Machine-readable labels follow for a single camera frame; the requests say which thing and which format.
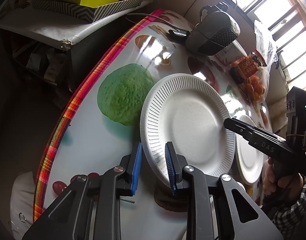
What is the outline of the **checkered shirt right forearm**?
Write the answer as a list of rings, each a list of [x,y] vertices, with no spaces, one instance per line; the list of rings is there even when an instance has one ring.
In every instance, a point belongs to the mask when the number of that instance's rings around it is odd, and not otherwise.
[[[299,194],[290,204],[285,204],[273,216],[272,222],[284,239],[306,238],[306,177]]]

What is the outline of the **person's right hand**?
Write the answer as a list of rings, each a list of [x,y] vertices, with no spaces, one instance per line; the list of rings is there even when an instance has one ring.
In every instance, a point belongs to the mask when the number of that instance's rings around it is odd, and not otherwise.
[[[277,186],[288,191],[288,199],[296,200],[300,197],[303,188],[303,178],[298,173],[291,176],[285,176],[276,181],[275,173],[273,172],[273,159],[268,158],[264,164],[265,175],[263,178],[263,192],[266,195],[271,195],[277,189]]]

